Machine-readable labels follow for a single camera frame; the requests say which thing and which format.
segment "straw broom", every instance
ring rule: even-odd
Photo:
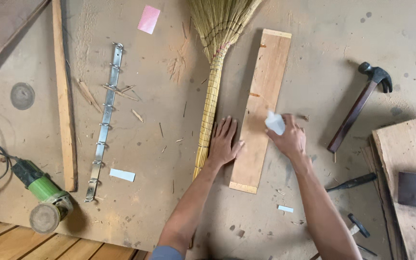
[[[188,0],[203,51],[211,63],[193,180],[205,164],[218,101],[222,64],[262,0]]]

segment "round disc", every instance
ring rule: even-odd
[[[50,203],[40,203],[30,213],[30,226],[40,234],[53,232],[59,222],[59,210]]]
[[[19,82],[12,87],[11,102],[16,109],[29,109],[35,102],[35,91],[27,83]]]

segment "gray sleeve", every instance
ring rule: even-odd
[[[181,253],[169,246],[156,247],[149,260],[182,260]]]

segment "pink card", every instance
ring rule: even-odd
[[[152,34],[153,28],[155,28],[155,25],[157,24],[159,15],[160,10],[146,5],[146,7],[144,7],[144,11],[142,12],[141,20],[137,25],[137,29]]]

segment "broom handle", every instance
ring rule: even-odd
[[[195,159],[195,169],[192,181],[195,180],[195,177],[197,177],[198,173],[203,168],[205,160],[208,156],[211,131],[215,121],[216,103],[218,102],[222,64],[224,62],[226,51],[227,50],[220,49],[211,61],[207,97],[205,99],[205,108],[203,110],[203,118],[201,120],[200,138],[198,139],[197,157]]]

